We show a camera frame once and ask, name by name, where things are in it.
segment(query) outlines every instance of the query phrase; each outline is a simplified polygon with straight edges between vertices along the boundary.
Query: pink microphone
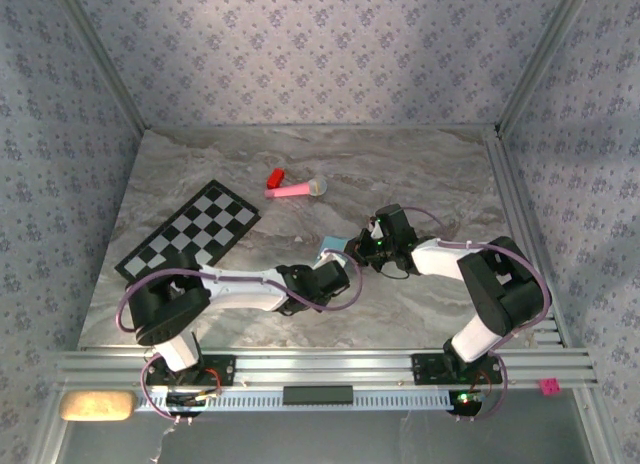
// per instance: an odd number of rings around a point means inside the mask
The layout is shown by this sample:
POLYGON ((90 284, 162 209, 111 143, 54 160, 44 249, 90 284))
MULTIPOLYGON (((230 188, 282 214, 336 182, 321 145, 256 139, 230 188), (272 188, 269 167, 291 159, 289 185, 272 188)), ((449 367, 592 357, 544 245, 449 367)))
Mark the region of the pink microphone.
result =
POLYGON ((293 186, 277 187, 264 191, 265 197, 321 196, 327 192, 327 181, 322 177, 314 177, 308 182, 293 186))

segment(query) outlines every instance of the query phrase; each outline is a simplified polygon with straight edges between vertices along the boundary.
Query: yellow sponge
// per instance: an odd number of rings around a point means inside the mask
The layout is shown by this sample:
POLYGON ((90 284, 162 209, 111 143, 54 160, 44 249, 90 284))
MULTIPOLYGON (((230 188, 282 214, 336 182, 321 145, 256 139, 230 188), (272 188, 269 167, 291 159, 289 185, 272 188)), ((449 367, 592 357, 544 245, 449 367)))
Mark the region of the yellow sponge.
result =
POLYGON ((65 421, 124 421, 135 409, 131 391, 70 391, 60 401, 65 421))

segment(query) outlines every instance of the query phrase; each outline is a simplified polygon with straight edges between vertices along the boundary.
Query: marble surface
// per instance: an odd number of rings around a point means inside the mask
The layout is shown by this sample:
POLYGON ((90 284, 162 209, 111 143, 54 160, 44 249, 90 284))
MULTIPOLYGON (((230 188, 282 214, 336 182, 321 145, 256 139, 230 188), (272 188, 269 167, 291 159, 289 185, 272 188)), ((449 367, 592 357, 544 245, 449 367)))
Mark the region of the marble surface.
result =
MULTIPOLYGON (((114 265, 213 178, 262 215, 219 261, 224 269, 311 264, 325 235, 355 236, 368 216, 393 202, 436 213, 448 223, 448 238, 486 240, 508 232, 479 133, 331 127, 147 131, 80 346, 134 343, 114 324, 125 284, 114 265), (267 200, 265 181, 274 167, 284 168, 290 183, 324 175, 329 189, 319 198, 267 200)), ((419 235, 437 231, 420 214, 410 213, 409 220, 419 235)), ((389 267, 388 273, 398 272, 389 267)), ((458 281, 394 281, 370 269, 364 279, 360 300, 339 313, 205 311, 195 330, 203 347, 440 347, 473 315, 458 281)), ((344 302, 350 292, 333 303, 344 302)))

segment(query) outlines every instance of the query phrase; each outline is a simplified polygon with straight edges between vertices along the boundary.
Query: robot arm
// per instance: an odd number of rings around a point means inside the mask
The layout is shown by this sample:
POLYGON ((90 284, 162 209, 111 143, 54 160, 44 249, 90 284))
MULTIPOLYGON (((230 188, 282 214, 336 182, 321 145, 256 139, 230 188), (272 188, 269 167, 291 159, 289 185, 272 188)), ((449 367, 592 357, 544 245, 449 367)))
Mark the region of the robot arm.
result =
POLYGON ((154 346, 171 371, 183 371, 200 361, 188 327, 205 308, 257 309, 285 316, 306 310, 308 306, 290 297, 288 290, 315 303, 321 312, 332 297, 349 287, 345 262, 327 256, 313 268, 294 265, 244 272, 200 266, 194 258, 179 255, 153 272, 177 268, 192 275, 153 280, 130 298, 136 340, 142 346, 154 346))
MULTIPOLYGON (((490 244, 522 257, 508 237, 490 244)), ((431 236, 420 239, 397 204, 378 210, 369 227, 349 241, 347 253, 377 272, 387 262, 395 262, 408 274, 445 276, 465 283, 476 315, 443 346, 454 376, 478 365, 499 341, 543 308, 542 290, 518 262, 491 250, 451 249, 431 236)))

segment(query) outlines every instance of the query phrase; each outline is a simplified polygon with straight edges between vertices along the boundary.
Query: chessboard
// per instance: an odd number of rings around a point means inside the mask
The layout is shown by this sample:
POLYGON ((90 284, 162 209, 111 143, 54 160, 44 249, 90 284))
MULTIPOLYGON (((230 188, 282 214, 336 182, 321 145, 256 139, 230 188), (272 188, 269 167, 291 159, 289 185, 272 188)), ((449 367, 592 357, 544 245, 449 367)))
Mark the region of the chessboard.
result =
POLYGON ((259 219, 258 209, 213 180, 130 252, 115 269, 133 282, 177 253, 195 256, 199 264, 213 265, 259 219))

